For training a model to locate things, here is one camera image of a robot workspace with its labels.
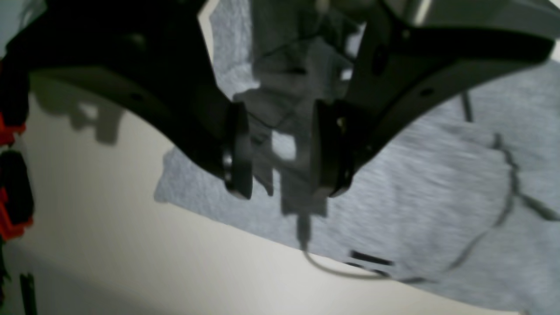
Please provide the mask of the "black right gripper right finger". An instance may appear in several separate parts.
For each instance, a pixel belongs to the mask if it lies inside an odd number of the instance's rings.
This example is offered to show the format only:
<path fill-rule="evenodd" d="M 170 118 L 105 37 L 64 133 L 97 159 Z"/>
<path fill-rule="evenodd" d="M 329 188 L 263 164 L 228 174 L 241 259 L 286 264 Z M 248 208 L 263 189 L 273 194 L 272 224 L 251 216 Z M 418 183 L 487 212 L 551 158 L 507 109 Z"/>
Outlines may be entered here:
<path fill-rule="evenodd" d="M 313 109 L 312 194 L 336 197 L 408 124 L 471 88 L 550 58 L 550 0 L 377 0 L 344 97 Z"/>

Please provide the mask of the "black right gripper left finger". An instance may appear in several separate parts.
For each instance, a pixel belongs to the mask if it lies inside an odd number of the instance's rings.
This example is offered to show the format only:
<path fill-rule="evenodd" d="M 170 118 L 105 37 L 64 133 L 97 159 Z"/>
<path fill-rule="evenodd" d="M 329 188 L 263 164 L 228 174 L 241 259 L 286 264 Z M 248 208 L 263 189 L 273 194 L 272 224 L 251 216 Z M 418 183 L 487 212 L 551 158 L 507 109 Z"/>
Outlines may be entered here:
<path fill-rule="evenodd" d="M 48 0 L 6 46 L 1 104 L 25 103 L 30 73 L 140 116 L 238 199 L 252 196 L 246 107 L 218 87 L 198 20 L 203 0 Z"/>

